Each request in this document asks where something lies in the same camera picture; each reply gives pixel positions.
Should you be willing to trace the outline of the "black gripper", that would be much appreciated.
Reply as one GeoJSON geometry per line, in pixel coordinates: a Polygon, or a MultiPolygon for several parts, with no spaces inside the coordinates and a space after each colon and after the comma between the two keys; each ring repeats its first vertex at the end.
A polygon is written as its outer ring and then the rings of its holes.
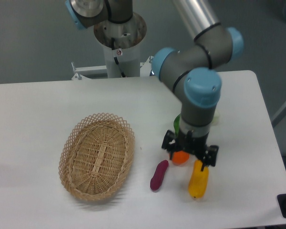
{"type": "Polygon", "coordinates": [[[183,133],[181,130],[176,137],[175,133],[167,130],[164,135],[161,148],[169,153],[169,157],[173,157],[175,152],[183,151],[185,153],[196,156],[202,162],[200,171],[204,171],[205,167],[215,167],[217,162],[218,145],[206,146],[209,134],[202,137],[193,137],[191,132],[183,133]]]}

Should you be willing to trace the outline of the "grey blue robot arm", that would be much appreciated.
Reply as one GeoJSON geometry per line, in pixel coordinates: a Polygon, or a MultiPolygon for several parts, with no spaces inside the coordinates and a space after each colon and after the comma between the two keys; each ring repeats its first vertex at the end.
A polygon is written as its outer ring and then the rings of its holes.
{"type": "MultiPolygon", "coordinates": [[[[77,28],[94,28],[104,48],[108,77],[139,75],[134,48],[147,29],[132,1],[68,0],[65,5],[77,28]]],[[[170,155],[194,155],[202,167],[215,166],[218,146],[206,144],[222,86],[215,69],[242,54],[243,37],[237,29],[223,27],[206,0],[175,0],[174,6],[194,44],[184,52],[163,48],[152,59],[152,72],[182,104],[179,131],[167,131],[162,148],[170,155]]]]}

